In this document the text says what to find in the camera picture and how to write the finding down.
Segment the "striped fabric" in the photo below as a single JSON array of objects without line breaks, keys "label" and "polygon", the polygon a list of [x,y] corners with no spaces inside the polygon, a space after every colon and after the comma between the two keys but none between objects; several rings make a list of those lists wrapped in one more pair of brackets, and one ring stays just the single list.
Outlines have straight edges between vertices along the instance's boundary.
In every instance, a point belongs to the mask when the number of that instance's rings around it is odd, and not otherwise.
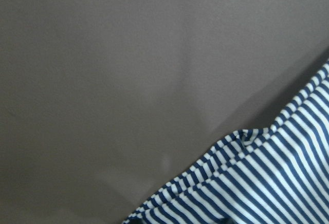
[{"label": "striped fabric", "polygon": [[216,142],[123,224],[329,223],[328,73],[329,61],[270,128]]}]

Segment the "garment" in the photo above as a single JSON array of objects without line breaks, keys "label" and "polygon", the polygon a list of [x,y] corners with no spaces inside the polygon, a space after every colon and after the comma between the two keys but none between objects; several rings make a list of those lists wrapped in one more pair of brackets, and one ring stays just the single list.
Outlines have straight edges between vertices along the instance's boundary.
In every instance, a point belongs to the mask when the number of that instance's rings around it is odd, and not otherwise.
[{"label": "garment", "polygon": [[234,131],[123,223],[329,223],[329,61],[272,125]]}]

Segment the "gray background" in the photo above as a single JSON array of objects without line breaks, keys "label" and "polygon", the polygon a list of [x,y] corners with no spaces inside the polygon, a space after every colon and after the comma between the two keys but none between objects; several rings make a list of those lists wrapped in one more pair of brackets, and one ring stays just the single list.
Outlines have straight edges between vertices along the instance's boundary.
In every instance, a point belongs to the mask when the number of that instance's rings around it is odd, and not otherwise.
[{"label": "gray background", "polygon": [[118,223],[329,56],[329,0],[0,0],[0,222]]}]

